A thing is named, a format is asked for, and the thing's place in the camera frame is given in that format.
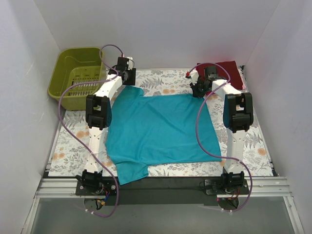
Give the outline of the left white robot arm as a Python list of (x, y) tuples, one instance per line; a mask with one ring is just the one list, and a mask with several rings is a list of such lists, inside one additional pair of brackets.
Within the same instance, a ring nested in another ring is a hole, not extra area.
[(93, 195), (104, 190), (102, 169), (99, 155), (103, 149), (104, 131), (112, 122), (111, 99), (122, 85), (135, 85), (136, 68), (132, 57), (119, 57), (107, 75), (104, 84), (86, 98), (86, 122), (89, 127), (89, 144), (91, 153), (81, 176), (76, 179), (82, 187)]

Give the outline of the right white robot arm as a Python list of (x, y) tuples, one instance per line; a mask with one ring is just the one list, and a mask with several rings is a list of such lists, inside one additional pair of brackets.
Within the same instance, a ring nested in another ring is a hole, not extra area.
[(186, 73), (191, 79), (193, 96), (202, 98), (205, 94), (216, 94), (224, 101), (223, 124), (227, 130), (227, 155), (225, 157), (207, 153), (219, 159), (225, 159), (224, 173), (220, 182), (212, 185), (227, 194), (238, 193), (244, 186), (243, 151), (247, 132), (254, 121), (253, 97), (231, 85), (231, 76), (216, 63), (198, 64)]

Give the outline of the teal t shirt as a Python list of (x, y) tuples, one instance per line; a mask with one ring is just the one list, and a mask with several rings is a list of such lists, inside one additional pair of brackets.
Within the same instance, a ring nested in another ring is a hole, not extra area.
[(206, 104), (191, 94), (146, 97), (126, 86), (112, 107), (105, 142), (121, 185), (145, 178), (149, 166), (220, 161)]

